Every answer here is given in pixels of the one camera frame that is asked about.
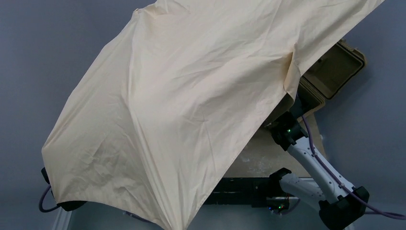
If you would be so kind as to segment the beige folding umbrella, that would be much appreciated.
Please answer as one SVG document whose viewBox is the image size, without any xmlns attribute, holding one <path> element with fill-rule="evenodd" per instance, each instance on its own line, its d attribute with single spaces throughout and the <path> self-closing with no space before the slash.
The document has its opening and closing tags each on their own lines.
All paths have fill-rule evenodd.
<svg viewBox="0 0 406 230">
<path fill-rule="evenodd" d="M 42 156 L 56 203 L 186 229 L 300 77 L 378 0 L 158 0 L 96 57 Z"/>
</svg>

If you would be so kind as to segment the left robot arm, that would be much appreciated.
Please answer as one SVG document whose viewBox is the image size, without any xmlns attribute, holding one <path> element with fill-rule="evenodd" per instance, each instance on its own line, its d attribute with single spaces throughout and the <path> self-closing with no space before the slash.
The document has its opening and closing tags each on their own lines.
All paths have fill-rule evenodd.
<svg viewBox="0 0 406 230">
<path fill-rule="evenodd" d="M 48 192 L 51 191 L 52 187 L 51 187 L 50 180 L 49 180 L 49 177 L 48 177 L 48 174 L 47 174 L 47 171 L 46 171 L 45 167 L 43 167 L 41 169 L 41 174 L 42 174 L 45 182 L 48 184 L 48 186 L 44 190 L 44 192 L 42 193 L 42 195 L 40 197 L 40 200 L 39 200 L 39 203 L 38 203 L 38 209 L 39 209 L 40 212 L 49 213 L 49 212 L 52 212 L 52 211 L 54 211 L 54 210 L 56 210 L 56 209 L 58 209 L 60 207 L 65 211 L 73 211 L 73 210 L 76 210 L 76 209 L 80 208 L 81 206 L 83 206 L 84 204 L 87 203 L 86 201 L 67 201 L 67 202 L 57 203 L 54 207 L 45 209 L 43 207 L 43 201 L 44 201 L 46 195 L 48 194 Z"/>
</svg>

